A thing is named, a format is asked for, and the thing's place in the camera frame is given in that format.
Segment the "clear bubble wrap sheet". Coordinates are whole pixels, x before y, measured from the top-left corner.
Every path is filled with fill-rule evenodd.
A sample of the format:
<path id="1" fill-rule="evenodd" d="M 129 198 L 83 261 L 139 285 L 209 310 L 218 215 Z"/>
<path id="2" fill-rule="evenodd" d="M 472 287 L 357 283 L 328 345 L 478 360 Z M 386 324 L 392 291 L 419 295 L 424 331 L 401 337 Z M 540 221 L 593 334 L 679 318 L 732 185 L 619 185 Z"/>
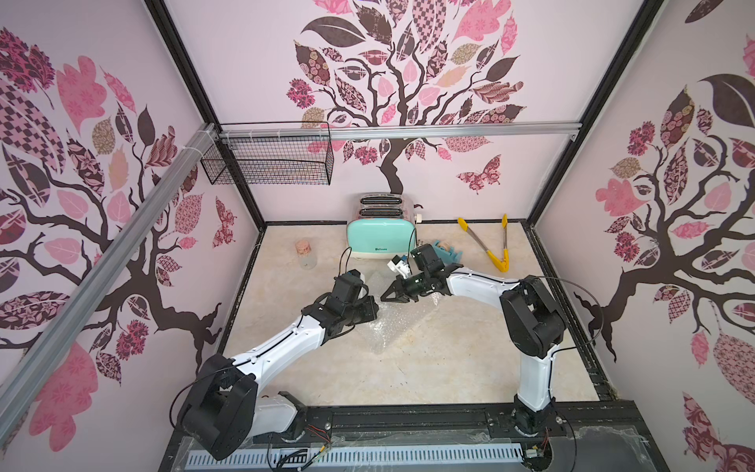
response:
<path id="1" fill-rule="evenodd" d="M 440 295 L 421 297 L 418 302 L 410 301 L 407 304 L 387 302 L 377 304 L 379 305 L 377 318 L 373 322 L 360 324 L 356 332 L 367 343 L 371 352 L 381 354 L 434 312 L 440 304 Z"/>

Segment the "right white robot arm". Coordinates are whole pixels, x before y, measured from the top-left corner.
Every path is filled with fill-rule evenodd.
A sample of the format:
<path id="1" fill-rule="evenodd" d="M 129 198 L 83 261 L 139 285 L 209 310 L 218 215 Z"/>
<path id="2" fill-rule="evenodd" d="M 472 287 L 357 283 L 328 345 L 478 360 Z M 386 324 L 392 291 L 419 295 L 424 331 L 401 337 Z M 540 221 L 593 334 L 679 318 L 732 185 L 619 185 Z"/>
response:
<path id="1" fill-rule="evenodd" d="M 466 297 L 499 309 L 513 345 L 521 354 L 519 387 L 511 423 L 517 433 L 536 437 L 554 416 L 552 370 L 566 331 L 565 316 L 539 277 L 495 278 L 445 264 L 435 249 L 422 245 L 387 263 L 395 281 L 381 295 L 385 303 L 417 302 L 438 293 Z"/>

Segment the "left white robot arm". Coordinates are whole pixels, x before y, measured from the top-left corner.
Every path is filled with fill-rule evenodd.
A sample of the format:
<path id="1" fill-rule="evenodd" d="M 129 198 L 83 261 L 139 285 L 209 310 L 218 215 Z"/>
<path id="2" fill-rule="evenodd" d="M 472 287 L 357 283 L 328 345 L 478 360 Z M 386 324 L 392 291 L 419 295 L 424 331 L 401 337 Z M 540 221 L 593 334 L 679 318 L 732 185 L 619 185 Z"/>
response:
<path id="1" fill-rule="evenodd" d="M 298 359 L 373 322 L 378 310 L 357 269 L 338 275 L 332 290 L 303 308 L 286 330 L 236 356 L 208 358 L 185 387 L 180 409 L 170 413 L 174 428 L 216 460 L 228 458 L 249 438 L 273 435 L 297 442 L 305 434 L 308 407 L 287 391 L 264 397 L 263 390 Z"/>

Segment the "teal tape dispenser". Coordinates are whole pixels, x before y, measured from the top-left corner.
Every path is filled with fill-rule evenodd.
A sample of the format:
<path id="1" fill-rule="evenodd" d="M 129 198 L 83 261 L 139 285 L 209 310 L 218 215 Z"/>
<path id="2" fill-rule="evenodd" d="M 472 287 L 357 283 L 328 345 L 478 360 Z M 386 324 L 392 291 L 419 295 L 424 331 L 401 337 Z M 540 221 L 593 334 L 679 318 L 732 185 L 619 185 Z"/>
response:
<path id="1" fill-rule="evenodd" d="M 433 249 L 445 265 L 460 264 L 463 253 L 456 251 L 452 245 L 447 242 L 436 240 Z"/>

